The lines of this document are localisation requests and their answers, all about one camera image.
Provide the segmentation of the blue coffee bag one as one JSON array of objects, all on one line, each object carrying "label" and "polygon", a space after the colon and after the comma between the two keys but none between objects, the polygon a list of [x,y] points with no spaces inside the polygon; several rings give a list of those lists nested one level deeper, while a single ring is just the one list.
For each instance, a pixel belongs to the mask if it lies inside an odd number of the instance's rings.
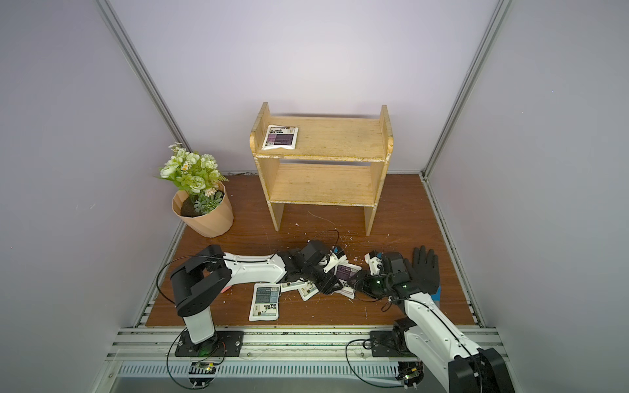
[{"label": "blue coffee bag one", "polygon": [[295,282],[280,283],[280,292],[285,293],[288,291],[295,291],[301,288],[305,288],[308,283],[308,281],[303,281],[300,279],[296,280]]}]

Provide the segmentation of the purple coffee bag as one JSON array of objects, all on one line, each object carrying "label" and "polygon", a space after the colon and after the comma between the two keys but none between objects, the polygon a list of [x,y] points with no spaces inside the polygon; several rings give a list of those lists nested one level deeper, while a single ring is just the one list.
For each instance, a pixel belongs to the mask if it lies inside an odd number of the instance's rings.
[{"label": "purple coffee bag", "polygon": [[354,284],[350,281],[358,273],[362,271],[362,268],[358,265],[351,264],[339,264],[334,268],[334,275],[341,283],[341,288],[335,291],[335,294],[343,295],[349,299],[355,298]]},{"label": "purple coffee bag", "polygon": [[294,150],[296,148],[296,139],[299,134],[299,128],[296,126],[282,126],[271,124],[268,126],[262,150],[287,149]]}]

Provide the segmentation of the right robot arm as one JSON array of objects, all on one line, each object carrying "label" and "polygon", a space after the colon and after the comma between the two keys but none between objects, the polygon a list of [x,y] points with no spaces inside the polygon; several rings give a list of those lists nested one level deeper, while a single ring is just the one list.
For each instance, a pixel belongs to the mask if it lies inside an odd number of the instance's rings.
[{"label": "right robot arm", "polygon": [[416,247],[411,259],[399,252],[365,255],[368,272],[352,277],[355,290],[375,301],[387,300],[404,318],[386,332],[372,332],[363,346],[374,356],[402,356],[397,380],[416,386],[429,370],[448,392],[513,392],[505,359],[468,338],[439,309],[439,259],[434,250]]}]

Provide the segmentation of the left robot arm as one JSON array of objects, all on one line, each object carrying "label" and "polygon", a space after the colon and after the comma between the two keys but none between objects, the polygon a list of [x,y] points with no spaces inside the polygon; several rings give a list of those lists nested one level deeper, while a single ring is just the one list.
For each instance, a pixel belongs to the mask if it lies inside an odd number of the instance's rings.
[{"label": "left robot arm", "polygon": [[184,336],[194,345],[214,343],[211,304],[224,289],[236,285],[280,288],[285,283],[312,283],[320,293],[334,293],[342,289],[334,268],[345,258],[342,249],[328,248],[319,240],[271,255],[234,255],[209,246],[170,275],[176,311],[187,329]]}]

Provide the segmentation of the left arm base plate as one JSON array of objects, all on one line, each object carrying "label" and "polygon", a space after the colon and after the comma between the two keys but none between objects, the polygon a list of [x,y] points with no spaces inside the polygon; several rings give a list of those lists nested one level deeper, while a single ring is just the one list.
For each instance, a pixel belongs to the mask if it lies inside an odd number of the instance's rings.
[{"label": "left arm base plate", "polygon": [[213,337],[195,344],[185,330],[175,342],[175,357],[239,357],[243,336],[244,331],[239,330],[217,331]]}]

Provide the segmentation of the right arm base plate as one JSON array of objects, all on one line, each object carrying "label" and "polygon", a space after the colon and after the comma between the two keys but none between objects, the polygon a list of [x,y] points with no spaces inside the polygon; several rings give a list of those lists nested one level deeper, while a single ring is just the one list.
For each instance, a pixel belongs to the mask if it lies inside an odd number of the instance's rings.
[{"label": "right arm base plate", "polygon": [[370,350],[373,357],[415,358],[393,331],[371,331]]}]

